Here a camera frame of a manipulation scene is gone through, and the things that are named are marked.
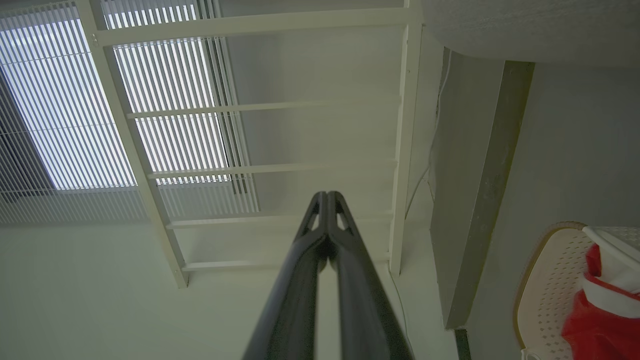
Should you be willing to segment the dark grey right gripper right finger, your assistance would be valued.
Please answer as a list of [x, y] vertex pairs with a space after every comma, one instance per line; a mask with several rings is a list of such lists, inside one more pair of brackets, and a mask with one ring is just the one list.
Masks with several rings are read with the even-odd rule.
[[412, 360], [409, 343], [345, 197], [330, 191], [327, 200], [327, 236], [338, 278], [343, 360]]

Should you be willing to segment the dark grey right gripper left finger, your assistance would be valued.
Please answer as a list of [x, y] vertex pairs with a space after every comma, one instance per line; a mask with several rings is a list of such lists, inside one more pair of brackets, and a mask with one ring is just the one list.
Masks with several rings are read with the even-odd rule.
[[320, 191], [302, 217], [254, 328], [244, 360], [313, 360], [318, 274], [326, 260], [327, 193]]

